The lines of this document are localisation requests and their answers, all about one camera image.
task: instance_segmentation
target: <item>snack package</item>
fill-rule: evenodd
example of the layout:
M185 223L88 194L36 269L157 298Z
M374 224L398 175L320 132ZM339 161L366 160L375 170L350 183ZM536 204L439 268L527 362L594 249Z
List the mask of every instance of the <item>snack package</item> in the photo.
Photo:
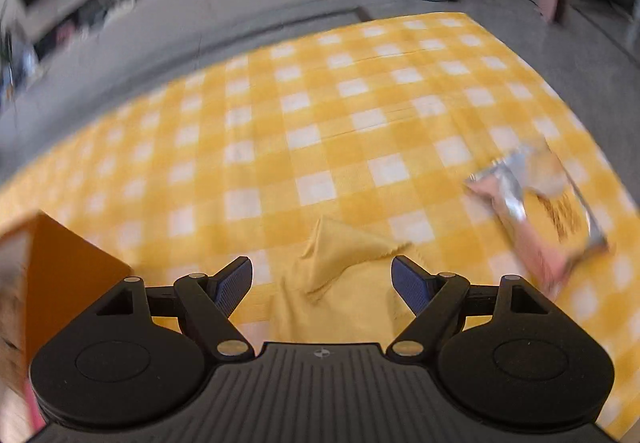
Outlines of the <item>snack package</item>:
M578 260L607 248L588 204L543 141L521 146L465 183L491 200L516 254L546 294L566 281Z

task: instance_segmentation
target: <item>plastic snack bag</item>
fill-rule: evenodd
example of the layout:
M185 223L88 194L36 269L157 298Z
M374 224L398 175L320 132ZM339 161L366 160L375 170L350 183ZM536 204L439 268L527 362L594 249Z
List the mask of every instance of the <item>plastic snack bag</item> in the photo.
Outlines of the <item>plastic snack bag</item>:
M465 181L491 200L541 290L557 291L574 264L607 241L588 204L545 142L525 144Z

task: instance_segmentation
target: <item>gingham tablecloth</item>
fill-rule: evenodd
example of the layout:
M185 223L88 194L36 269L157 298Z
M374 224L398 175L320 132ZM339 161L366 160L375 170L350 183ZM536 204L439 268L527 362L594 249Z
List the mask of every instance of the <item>gingham tablecloth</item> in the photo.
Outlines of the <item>gingham tablecloth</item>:
M232 320L260 331L270 283L321 214L413 241L432 272L522 273L462 181L540 134L614 247L575 269L558 304L614 360L600 422L620 436L640 413L636 207L555 91L463 14L349 26L175 80L21 171L0 211L43 209L147 285L247 255L254 287Z

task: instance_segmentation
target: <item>tablecloth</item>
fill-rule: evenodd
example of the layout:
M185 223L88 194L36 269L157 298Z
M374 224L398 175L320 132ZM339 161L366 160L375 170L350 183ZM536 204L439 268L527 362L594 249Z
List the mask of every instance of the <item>tablecloth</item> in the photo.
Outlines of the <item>tablecloth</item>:
M558 94L463 14L348 26L174 80L23 169L1 219L41 208L147 285L247 255L254 286L232 320L264 332L272 283L321 214L413 242L434 273L523 273L462 181L540 135L613 246L575 268L558 304L614 361L600 423L620 436L640 413L635 204Z

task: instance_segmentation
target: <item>metal pin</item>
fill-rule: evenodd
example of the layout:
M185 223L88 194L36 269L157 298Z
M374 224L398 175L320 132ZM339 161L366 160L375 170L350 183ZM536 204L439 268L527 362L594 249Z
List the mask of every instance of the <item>metal pin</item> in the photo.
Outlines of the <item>metal pin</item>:
M424 347L414 340L401 340L391 347L393 352L401 357L417 357L424 351Z
M225 340L218 344L217 349L225 357L239 357L249 350L249 346L241 340Z

